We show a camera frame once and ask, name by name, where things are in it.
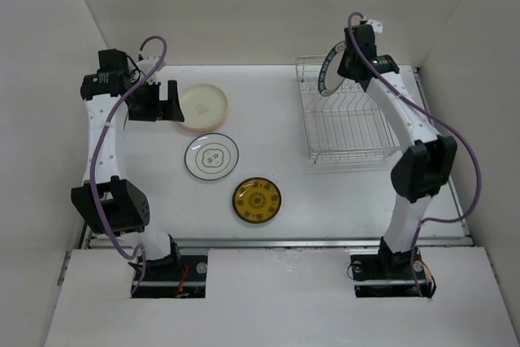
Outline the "pink plate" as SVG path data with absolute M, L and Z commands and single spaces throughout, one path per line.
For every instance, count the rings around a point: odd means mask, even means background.
M 220 127 L 228 117 L 228 105 L 198 103 L 182 106 L 184 122 L 180 126 L 190 132 L 209 132 Z

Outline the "white plate green rim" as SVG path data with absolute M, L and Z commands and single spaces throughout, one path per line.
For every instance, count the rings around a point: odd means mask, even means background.
M 344 83 L 344 77 L 340 76 L 338 69 L 345 52 L 345 42 L 335 44 L 325 56 L 318 73 L 318 92 L 323 97 L 328 97 L 337 91 Z

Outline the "cream white plate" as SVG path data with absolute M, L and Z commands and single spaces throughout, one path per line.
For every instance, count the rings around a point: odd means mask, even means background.
M 219 87 L 195 84 L 180 92 L 180 108 L 184 115 L 181 126 L 193 132 L 218 128 L 228 115 L 228 98 Z

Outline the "yellow black patterned plate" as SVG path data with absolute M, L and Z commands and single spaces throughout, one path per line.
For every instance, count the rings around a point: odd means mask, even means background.
M 251 177 L 240 182 L 232 195 L 232 209 L 242 221 L 262 224 L 271 221 L 282 206 L 278 186 L 262 177 Z

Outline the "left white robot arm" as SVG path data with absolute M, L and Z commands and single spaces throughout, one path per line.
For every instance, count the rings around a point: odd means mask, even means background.
M 134 267 L 154 267 L 163 279 L 179 275 L 181 258 L 171 236 L 150 217 L 147 196 L 128 178 L 124 133 L 130 121 L 181 122 L 177 84 L 167 84 L 160 98 L 158 57 L 133 61 L 122 50 L 101 50 L 99 68 L 83 78 L 80 96 L 88 116 L 88 158 L 71 202 L 92 233 L 106 236 Z

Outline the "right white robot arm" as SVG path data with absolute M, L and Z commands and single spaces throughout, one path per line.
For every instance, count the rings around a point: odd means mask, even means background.
M 409 280 L 418 256 L 419 230 L 433 197 L 448 182 L 457 143 L 429 123 L 425 110 L 408 94 L 393 58 L 377 53 L 374 27 L 368 20 L 349 23 L 344 33 L 345 50 L 337 73 L 360 84 L 401 147 L 390 174 L 396 203 L 375 263 L 381 278 Z

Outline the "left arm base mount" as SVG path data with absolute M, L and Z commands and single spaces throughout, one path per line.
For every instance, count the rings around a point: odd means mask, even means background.
M 188 254 L 176 263 L 173 258 L 158 259 L 146 263 L 144 279 L 140 264 L 131 264 L 135 270 L 131 298 L 198 299 L 206 297 L 208 256 Z

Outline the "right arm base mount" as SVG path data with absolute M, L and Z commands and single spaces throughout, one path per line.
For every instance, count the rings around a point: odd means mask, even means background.
M 357 298 L 425 297 L 433 298 L 437 286 L 417 258 L 394 263 L 379 254 L 351 254 L 348 266 Z

